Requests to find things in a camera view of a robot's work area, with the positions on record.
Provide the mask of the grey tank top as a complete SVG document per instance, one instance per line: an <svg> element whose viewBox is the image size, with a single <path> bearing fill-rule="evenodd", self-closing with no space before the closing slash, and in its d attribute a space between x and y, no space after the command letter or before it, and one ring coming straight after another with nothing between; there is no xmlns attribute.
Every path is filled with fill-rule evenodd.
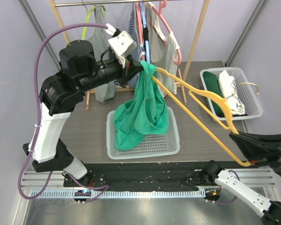
<svg viewBox="0 0 281 225"><path fill-rule="evenodd" d="M95 23L102 23L104 19L104 6L96 5L94 8L94 18ZM92 43L95 53L96 61L101 59L101 54L107 50L109 47L106 39L106 32L102 28L95 28L93 34L88 39L89 42ZM96 100L105 103L106 100L114 98L117 90L117 85L114 81L109 82L108 84L103 84L97 88L95 88L95 97Z"/></svg>

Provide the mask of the green tank top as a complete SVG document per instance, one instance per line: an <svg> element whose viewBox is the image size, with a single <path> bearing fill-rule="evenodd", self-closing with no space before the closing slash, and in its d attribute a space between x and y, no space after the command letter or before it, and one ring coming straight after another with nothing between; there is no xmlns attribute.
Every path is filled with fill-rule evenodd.
<svg viewBox="0 0 281 225"><path fill-rule="evenodd" d="M169 112L164 97L153 81L157 67L141 62L133 99L121 104L114 114L116 149L126 151L135 148L147 135L164 135L169 127Z"/></svg>

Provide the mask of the lime green hanger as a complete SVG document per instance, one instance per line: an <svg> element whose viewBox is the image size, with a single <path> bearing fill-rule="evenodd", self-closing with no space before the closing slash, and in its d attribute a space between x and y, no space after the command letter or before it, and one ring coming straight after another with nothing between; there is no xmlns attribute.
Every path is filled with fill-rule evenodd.
<svg viewBox="0 0 281 225"><path fill-rule="evenodd" d="M85 23L88 23L90 18L91 18L91 15L93 13L95 13L96 9L99 9L99 12L101 14L101 20L103 20L104 16L105 16L105 11L106 11L106 8L104 5L94 5L91 10L88 11L88 14L87 14L87 17L86 17L86 20L85 20ZM84 40L85 39L85 36L86 36L86 33L87 33L87 27L84 27L83 28L83 31L82 31L82 36L81 36L81 39Z"/></svg>

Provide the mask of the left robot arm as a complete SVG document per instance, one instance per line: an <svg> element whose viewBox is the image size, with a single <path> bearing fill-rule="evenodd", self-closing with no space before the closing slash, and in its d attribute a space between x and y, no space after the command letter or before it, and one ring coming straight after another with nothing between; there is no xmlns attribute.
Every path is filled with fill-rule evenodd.
<svg viewBox="0 0 281 225"><path fill-rule="evenodd" d="M91 173L60 139L63 126L85 92L113 81L124 85L143 70L132 56L127 57L123 67L111 48L105 52L109 58L96 61L93 45L87 40L73 41L60 50L60 71L41 86L41 124L36 144L23 145L25 153L32 154L36 172L65 171L66 178L74 177L80 187L89 185Z"/></svg>

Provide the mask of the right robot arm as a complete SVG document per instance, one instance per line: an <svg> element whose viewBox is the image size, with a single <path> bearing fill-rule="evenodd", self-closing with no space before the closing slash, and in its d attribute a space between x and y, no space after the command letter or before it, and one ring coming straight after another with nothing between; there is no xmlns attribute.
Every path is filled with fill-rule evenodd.
<svg viewBox="0 0 281 225"><path fill-rule="evenodd" d="M257 135L230 133L244 157L251 165L269 166L281 177L281 134ZM242 200L261 218L264 225L281 225L281 202L259 195L211 160L202 170L207 185L217 184Z"/></svg>

